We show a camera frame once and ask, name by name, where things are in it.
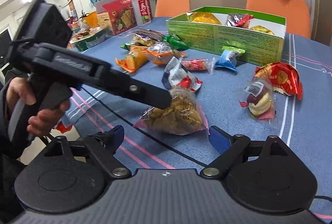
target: blue tablecloth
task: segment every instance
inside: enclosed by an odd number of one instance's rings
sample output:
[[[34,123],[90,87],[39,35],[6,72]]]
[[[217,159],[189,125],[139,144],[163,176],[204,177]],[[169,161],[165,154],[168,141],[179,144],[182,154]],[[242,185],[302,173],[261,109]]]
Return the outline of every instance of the blue tablecloth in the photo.
[[[146,28],[167,33],[165,18],[154,19]],[[121,59],[127,54],[119,46],[131,39],[132,36],[126,34],[112,37],[87,50],[85,54],[107,61],[115,69],[122,70],[115,64],[115,58]],[[186,52],[187,58],[218,57],[191,49]],[[197,99],[203,107],[209,126],[216,125],[230,135],[241,133],[252,140],[265,140],[270,134],[281,137],[315,174],[318,180],[317,194],[332,196],[332,106],[329,104],[332,94],[331,59],[330,47],[300,36],[286,35],[282,62],[292,64],[299,71],[303,83],[303,98],[299,101],[294,96],[286,97],[276,93],[277,119],[274,125],[253,120],[238,103],[238,90],[252,77],[255,65],[239,62],[237,73],[227,69],[215,70],[212,75],[195,72],[203,81]],[[163,88],[163,69],[147,63],[133,76]],[[71,107],[66,113],[67,118],[81,136],[122,125],[126,139],[115,157],[132,171],[137,168],[196,168],[200,171],[218,156],[205,133],[187,136],[155,133],[149,133],[150,137],[144,135],[134,129],[132,124],[147,110],[147,105],[122,99],[87,85],[84,88],[118,116],[81,90],[74,91]],[[332,215],[332,203],[314,200],[311,208],[322,217],[332,219],[329,216]]]

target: metal rivet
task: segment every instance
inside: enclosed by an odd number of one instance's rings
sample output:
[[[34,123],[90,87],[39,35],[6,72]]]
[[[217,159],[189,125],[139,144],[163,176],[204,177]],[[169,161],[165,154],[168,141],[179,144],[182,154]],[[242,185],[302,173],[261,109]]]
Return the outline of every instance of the metal rivet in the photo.
[[[135,91],[137,90],[137,85],[131,85],[131,86],[129,87],[129,90],[130,90],[131,92],[135,92]]]
[[[205,168],[203,170],[203,174],[205,174],[206,176],[215,176],[219,174],[219,170],[216,168]]]
[[[123,168],[123,167],[115,168],[112,171],[112,174],[114,174],[115,176],[125,176],[125,175],[128,175],[128,173],[129,173],[129,170],[127,168]]]

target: open box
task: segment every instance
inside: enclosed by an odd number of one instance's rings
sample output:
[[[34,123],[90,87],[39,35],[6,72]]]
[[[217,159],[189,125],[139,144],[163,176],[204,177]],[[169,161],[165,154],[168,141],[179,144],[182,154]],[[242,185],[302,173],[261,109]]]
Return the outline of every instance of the open box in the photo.
[[[281,60],[286,18],[226,7],[202,7],[193,11],[211,12],[222,25],[230,13],[248,13],[255,17],[250,20],[249,28],[260,25],[275,35],[239,27],[188,22],[186,14],[167,20],[169,33],[178,35],[189,48],[220,55],[224,45],[239,47],[246,51],[240,60],[259,66]]]

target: barcode label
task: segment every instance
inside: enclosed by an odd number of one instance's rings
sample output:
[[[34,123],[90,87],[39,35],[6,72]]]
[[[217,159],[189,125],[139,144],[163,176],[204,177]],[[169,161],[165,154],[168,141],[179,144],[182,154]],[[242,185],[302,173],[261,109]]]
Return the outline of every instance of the barcode label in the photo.
[[[263,90],[264,84],[261,82],[253,82],[250,86],[246,88],[246,92],[257,97]]]
[[[237,56],[239,52],[236,51],[230,51],[230,53],[226,56],[226,60],[233,61]]]

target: candy wrapper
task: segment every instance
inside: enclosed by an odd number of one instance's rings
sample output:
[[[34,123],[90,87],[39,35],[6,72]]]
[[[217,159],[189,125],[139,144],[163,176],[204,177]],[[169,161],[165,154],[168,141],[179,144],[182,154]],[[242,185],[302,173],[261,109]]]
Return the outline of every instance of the candy wrapper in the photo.
[[[189,71],[207,70],[212,74],[215,67],[215,58],[182,60],[181,64]]]
[[[300,82],[298,71],[290,64],[272,63],[257,67],[255,78],[267,76],[273,85],[273,90],[284,95],[297,95],[302,99],[303,86]]]
[[[215,62],[215,68],[224,67],[224,68],[228,68],[232,71],[237,71],[236,58],[238,56],[241,56],[242,54],[244,54],[245,50],[236,48],[236,47],[231,47],[231,46],[223,46],[223,49],[224,50],[222,51],[222,54],[221,54],[219,60],[217,60],[217,62]]]
[[[274,35],[274,33],[270,29],[263,27],[263,26],[253,26],[250,29],[254,30],[254,31],[259,31],[259,32],[268,33],[270,35]]]
[[[164,35],[151,29],[140,28],[133,31],[132,40],[144,46],[150,47],[157,41],[163,41]]]
[[[185,44],[183,41],[181,41],[179,36],[175,35],[175,34],[171,34],[169,36],[164,36],[163,41],[168,42],[172,46],[172,48],[176,49],[176,50],[187,50],[188,49],[188,45]]]
[[[143,53],[144,50],[146,50],[146,47],[132,45],[129,53],[121,60],[115,59],[115,62],[124,70],[135,72],[148,61]]]
[[[180,58],[185,53],[172,49],[167,42],[156,42],[151,47],[142,51],[147,59],[155,65],[166,65],[173,56]]]
[[[247,107],[253,118],[272,120],[275,118],[275,102],[272,84],[266,76],[251,80],[243,91],[241,107]]]
[[[181,61],[182,58],[177,59],[176,57],[172,57],[165,67],[161,82],[166,89],[180,85],[196,92],[202,86],[203,82],[182,66]]]
[[[227,16],[226,25],[242,28],[249,28],[250,20],[254,16],[250,14],[230,13]]]
[[[176,135],[187,135],[208,129],[208,122],[201,106],[190,90],[177,87],[169,92],[172,96],[171,106],[164,110],[150,108],[134,127]]]
[[[210,12],[187,12],[187,19],[189,22],[221,25],[217,17]]]

